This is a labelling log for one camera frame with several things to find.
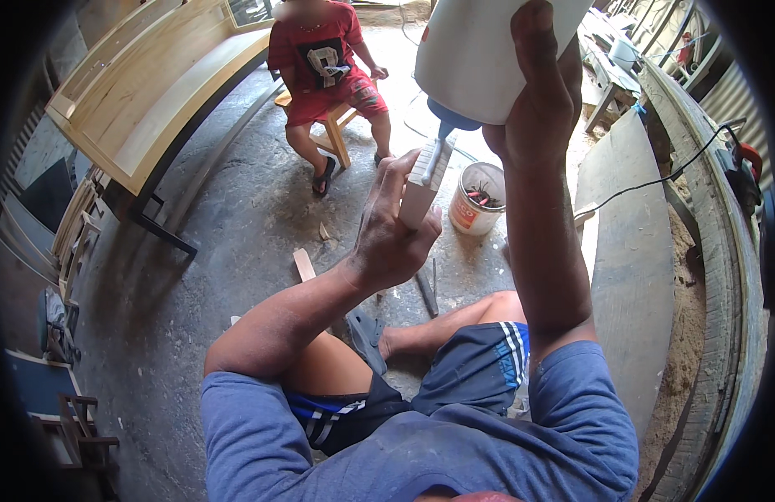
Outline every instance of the label on bucket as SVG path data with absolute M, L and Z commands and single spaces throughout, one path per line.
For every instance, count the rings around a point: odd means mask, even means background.
M 460 226 L 468 230 L 474 223 L 477 212 L 469 207 L 463 197 L 455 197 L 453 216 Z

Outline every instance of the hand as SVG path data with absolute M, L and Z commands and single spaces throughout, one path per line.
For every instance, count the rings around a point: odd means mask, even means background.
M 534 174 L 542 166 L 563 165 L 569 138 L 580 116 L 583 68 L 577 36 L 555 63 L 558 42 L 552 30 L 552 5 L 531 0 L 511 19 L 518 66 L 527 83 L 506 124 L 485 125 L 485 143 L 506 169 Z
M 385 80 L 388 76 L 387 73 L 388 69 L 383 68 L 381 66 L 374 66 L 371 68 L 371 78 L 372 79 L 379 79 L 379 80 Z
M 418 231 L 399 219 L 404 184 L 421 153 L 382 159 L 365 202 L 354 249 L 341 262 L 346 279 L 368 295 L 410 280 L 441 234 L 441 208 L 427 212 Z

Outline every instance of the concrete floor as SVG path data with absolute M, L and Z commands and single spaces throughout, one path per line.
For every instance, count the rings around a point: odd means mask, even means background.
M 421 28 L 408 28 L 416 39 Z M 380 90 L 391 108 L 395 154 L 423 145 L 403 125 L 436 130 L 425 96 L 411 77 L 415 47 L 397 28 L 367 28 L 365 39 L 378 64 L 391 76 Z M 264 67 L 247 78 L 199 128 L 159 188 L 177 202 L 202 159 L 270 82 Z M 103 233 L 81 272 L 74 297 L 81 303 L 76 342 L 83 351 L 76 375 L 85 394 L 98 397 L 102 435 L 120 439 L 118 489 L 129 500 L 203 500 L 204 447 L 200 422 L 203 358 L 212 342 L 268 296 L 299 282 L 292 253 L 309 252 L 318 273 L 345 255 L 357 234 L 362 204 L 371 186 L 375 144 L 368 123 L 355 119 L 343 136 L 352 166 L 338 171 L 322 201 L 311 194 L 312 170 L 287 145 L 285 115 L 266 105 L 242 132 L 195 199 L 181 236 L 200 248 L 194 260 L 110 213 Z M 593 144 L 576 134 L 569 151 L 570 186 L 576 168 Z M 461 133 L 457 146 L 481 161 L 498 164 L 479 132 Z M 502 216 L 482 238 L 463 236 L 446 215 L 457 177 L 470 161 L 453 154 L 437 202 L 444 208 L 444 231 L 430 254 L 437 262 L 441 313 L 502 289 L 513 278 L 502 255 Z M 323 222 L 332 240 L 322 242 Z M 429 320 L 415 281 L 370 298 L 366 311 L 389 325 Z M 388 382 L 413 396 L 424 361 L 392 361 Z

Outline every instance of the blue shorts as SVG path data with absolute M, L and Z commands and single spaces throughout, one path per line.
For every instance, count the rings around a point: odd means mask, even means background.
M 497 322 L 458 329 L 435 354 L 432 367 L 410 402 L 374 374 L 367 394 L 310 396 L 285 392 L 310 446 L 332 456 L 367 438 L 404 411 L 426 416 L 460 403 L 505 417 L 516 389 L 527 385 L 530 337 L 527 325 Z

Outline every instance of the child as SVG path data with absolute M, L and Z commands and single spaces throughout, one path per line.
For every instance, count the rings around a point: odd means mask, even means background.
M 293 97 L 287 116 L 287 142 L 315 169 L 312 189 L 329 193 L 334 159 L 323 156 L 310 138 L 310 127 L 324 120 L 329 107 L 344 101 L 371 122 L 377 165 L 390 152 L 390 117 L 382 96 L 368 75 L 354 64 L 354 54 L 371 69 L 372 78 L 385 79 L 362 41 L 354 7 L 325 0 L 287 0 L 274 12 L 268 68 L 279 70 Z

